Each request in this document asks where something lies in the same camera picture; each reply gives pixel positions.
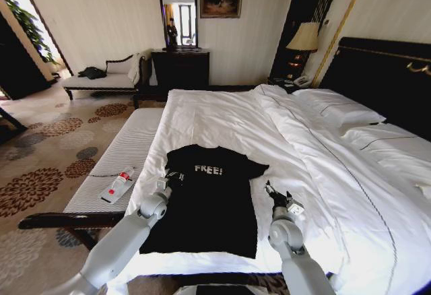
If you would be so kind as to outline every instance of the telephone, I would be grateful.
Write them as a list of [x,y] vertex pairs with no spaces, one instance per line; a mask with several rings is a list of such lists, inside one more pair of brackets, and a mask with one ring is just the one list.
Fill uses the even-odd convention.
[[308,78],[306,76],[301,76],[301,77],[298,77],[297,79],[294,80],[294,84],[296,86],[299,86],[300,88],[309,87],[311,82],[312,82],[312,79]]

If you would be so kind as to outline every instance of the white pillow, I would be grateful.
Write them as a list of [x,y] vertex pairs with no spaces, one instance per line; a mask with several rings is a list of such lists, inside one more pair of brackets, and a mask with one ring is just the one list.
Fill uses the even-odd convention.
[[128,74],[132,67],[132,56],[119,61],[106,61],[106,72],[111,74]]
[[331,90],[307,89],[295,91],[293,94],[337,128],[343,125],[364,125],[386,120],[370,108]]
[[431,142],[390,124],[352,128],[343,138],[431,199]]
[[141,60],[142,54],[134,54],[131,58],[131,68],[127,73],[127,77],[131,80],[133,85],[139,81],[139,62]]

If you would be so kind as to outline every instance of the white duvet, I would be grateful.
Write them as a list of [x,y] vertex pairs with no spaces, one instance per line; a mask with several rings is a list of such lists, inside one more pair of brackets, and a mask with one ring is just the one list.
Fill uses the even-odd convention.
[[[427,283],[429,203],[414,191],[406,194],[400,182],[345,145],[295,99],[273,86],[242,93],[170,91],[127,212],[155,189],[170,150],[197,143],[245,154],[270,165],[251,181],[256,259],[229,253],[136,254],[109,284],[111,294],[137,275],[279,272],[281,260],[267,240],[273,205],[263,189],[268,179],[304,205],[297,224],[305,245],[325,271],[337,274],[338,294],[411,294]],[[174,242],[174,236],[166,237]]]

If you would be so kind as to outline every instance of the lamp shade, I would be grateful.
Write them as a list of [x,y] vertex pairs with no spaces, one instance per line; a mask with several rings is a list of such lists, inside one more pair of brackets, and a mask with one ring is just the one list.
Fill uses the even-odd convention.
[[302,22],[286,48],[294,51],[316,51],[318,30],[318,22]]

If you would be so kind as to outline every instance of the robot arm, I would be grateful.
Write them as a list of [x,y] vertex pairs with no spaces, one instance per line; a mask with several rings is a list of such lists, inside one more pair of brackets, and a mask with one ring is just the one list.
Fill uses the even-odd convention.
[[[183,174],[170,172],[157,181],[156,192],[146,197],[139,209],[125,216],[91,251],[81,271],[68,282],[45,295],[95,295],[99,288],[115,278],[128,264],[166,213],[172,190],[180,187]],[[294,218],[304,208],[278,193],[268,183],[265,189],[274,200],[269,242],[280,254],[281,270],[291,295],[335,295],[319,264],[311,259]]]
[[183,174],[170,172],[158,180],[158,188],[146,197],[139,209],[125,216],[90,251],[81,271],[68,282],[45,292],[45,295],[93,295],[115,278],[147,239],[150,230],[163,218],[173,189],[181,185]]
[[281,257],[281,271],[290,294],[335,295],[322,268],[308,254],[301,230],[294,223],[304,208],[289,193],[286,197],[274,190],[269,181],[265,189],[274,200],[269,243]]

